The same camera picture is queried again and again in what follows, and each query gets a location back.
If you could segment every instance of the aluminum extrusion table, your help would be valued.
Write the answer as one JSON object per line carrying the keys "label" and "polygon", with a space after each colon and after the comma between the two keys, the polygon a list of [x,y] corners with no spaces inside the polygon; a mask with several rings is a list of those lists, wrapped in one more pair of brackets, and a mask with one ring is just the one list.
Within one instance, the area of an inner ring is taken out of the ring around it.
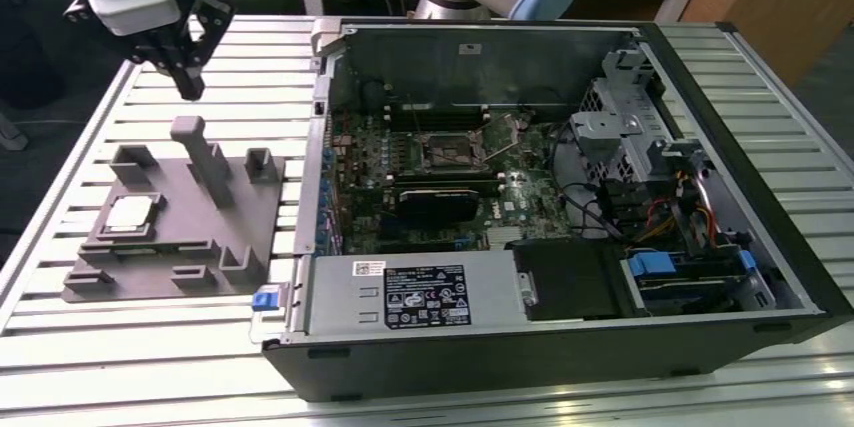
{"label": "aluminum extrusion table", "polygon": [[[738,34],[662,26],[828,270],[854,301],[854,165]],[[59,298],[107,198],[118,145],[170,142],[203,115],[226,155],[287,157],[274,279],[290,277],[315,75],[310,17],[239,17],[183,102],[171,80],[126,64],[0,274],[0,417],[6,425],[279,426],[756,423],[850,425],[854,324],[765,349],[713,375],[518,391],[307,404],[250,341],[250,296],[67,304]],[[690,132],[681,108],[668,102]]]}

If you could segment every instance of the yellow wire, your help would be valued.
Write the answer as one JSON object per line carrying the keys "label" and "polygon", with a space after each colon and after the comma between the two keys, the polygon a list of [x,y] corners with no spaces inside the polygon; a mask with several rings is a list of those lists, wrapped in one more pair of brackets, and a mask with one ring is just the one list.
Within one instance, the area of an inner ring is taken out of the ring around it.
{"label": "yellow wire", "polygon": [[653,230],[650,230],[646,234],[644,234],[642,237],[638,238],[638,240],[636,240],[636,242],[644,242],[646,239],[656,237],[657,235],[660,235],[661,233],[665,232],[665,230],[673,226],[674,223],[674,219],[673,217],[670,219],[668,219],[658,227],[656,227]]}

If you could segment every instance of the white label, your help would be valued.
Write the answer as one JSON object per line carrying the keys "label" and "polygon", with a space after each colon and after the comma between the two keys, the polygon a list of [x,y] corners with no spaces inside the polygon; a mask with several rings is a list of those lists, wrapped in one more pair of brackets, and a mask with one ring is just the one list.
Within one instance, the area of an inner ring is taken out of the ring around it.
{"label": "white label", "polygon": [[385,260],[358,260],[353,263],[354,277],[383,275],[383,270],[386,270]]}

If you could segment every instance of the gray fixture post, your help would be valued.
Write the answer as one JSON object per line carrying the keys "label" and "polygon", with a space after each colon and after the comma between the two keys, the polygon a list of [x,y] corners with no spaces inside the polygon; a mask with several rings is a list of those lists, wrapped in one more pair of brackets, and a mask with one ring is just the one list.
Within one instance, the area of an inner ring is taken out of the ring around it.
{"label": "gray fixture post", "polygon": [[211,200],[218,209],[229,208],[234,205],[235,199],[229,190],[226,178],[229,174],[229,163],[217,146],[209,145],[205,140],[205,119],[197,116],[175,117],[170,136],[175,142],[185,145],[193,168],[198,179],[209,189]]}

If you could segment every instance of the motherboard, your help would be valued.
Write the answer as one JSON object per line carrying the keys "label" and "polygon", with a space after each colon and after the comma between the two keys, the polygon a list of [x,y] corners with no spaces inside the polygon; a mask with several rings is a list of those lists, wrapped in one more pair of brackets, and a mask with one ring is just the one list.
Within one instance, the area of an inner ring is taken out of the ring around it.
{"label": "motherboard", "polygon": [[343,251],[503,249],[572,235],[548,157],[558,125],[519,110],[409,105],[334,117]]}

